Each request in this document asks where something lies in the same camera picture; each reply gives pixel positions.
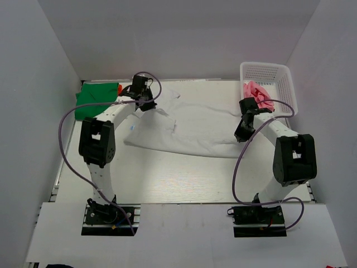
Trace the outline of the white t shirt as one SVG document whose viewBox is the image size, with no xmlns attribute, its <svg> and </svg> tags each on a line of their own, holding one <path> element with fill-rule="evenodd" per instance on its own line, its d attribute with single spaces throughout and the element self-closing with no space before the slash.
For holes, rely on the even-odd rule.
<svg viewBox="0 0 357 268">
<path fill-rule="evenodd" d="M 217 102 L 184 100 L 170 88 L 163 89 L 156 108 L 136 111 L 125 145 L 176 154 L 235 159 L 243 144 L 234 131 L 240 113 Z"/>
</svg>

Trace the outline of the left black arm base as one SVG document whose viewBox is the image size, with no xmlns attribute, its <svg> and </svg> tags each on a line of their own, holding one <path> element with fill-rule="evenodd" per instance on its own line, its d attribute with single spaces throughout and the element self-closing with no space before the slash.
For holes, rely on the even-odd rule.
<svg viewBox="0 0 357 268">
<path fill-rule="evenodd" d="M 137 232 L 140 222 L 141 205 L 124 204 L 122 205 L 127 217 L 129 218 L 134 233 L 128 224 L 124 214 L 117 210 L 112 216 L 100 215 L 88 204 L 86 205 L 83 225 L 81 228 L 82 236 L 108 236 L 108 237 L 130 237 Z"/>
</svg>

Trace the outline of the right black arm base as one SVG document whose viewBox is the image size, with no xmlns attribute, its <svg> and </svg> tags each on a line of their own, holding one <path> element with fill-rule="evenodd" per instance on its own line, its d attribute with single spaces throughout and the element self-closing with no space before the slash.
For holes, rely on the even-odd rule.
<svg viewBox="0 0 357 268">
<path fill-rule="evenodd" d="M 227 215 L 233 218 L 235 238 L 287 236 L 281 206 L 272 208 L 236 206 L 229 208 Z"/>
</svg>

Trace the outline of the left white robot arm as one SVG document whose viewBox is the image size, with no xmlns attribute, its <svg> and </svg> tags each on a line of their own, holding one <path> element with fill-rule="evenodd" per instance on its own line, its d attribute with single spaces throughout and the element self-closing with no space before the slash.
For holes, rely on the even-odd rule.
<svg viewBox="0 0 357 268">
<path fill-rule="evenodd" d="M 112 188 L 110 162 L 115 157 L 115 129 L 137 109 L 145 112 L 153 109 L 156 103 L 148 82 L 133 82 L 125 87 L 104 112 L 82 121 L 79 154 L 90 171 L 91 182 L 95 184 L 93 197 L 88 205 L 98 212 L 107 223 L 117 219 L 118 209 L 111 205 L 116 202 Z"/>
</svg>

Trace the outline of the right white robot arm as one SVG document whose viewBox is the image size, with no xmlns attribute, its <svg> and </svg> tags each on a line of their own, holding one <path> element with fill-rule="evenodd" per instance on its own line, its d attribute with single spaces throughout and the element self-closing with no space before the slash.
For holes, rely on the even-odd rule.
<svg viewBox="0 0 357 268">
<path fill-rule="evenodd" d="M 245 143 L 234 168 L 232 192 L 235 199 L 238 198 L 235 193 L 238 167 L 255 136 L 261 133 L 274 145 L 273 178 L 255 195 L 252 202 L 238 201 L 244 205 L 254 205 L 252 217 L 260 223 L 272 216 L 271 207 L 286 201 L 286 196 L 293 189 L 317 175 L 314 138 L 288 128 L 279 118 L 267 109 L 249 109 L 243 112 L 235 131 L 237 141 Z"/>
</svg>

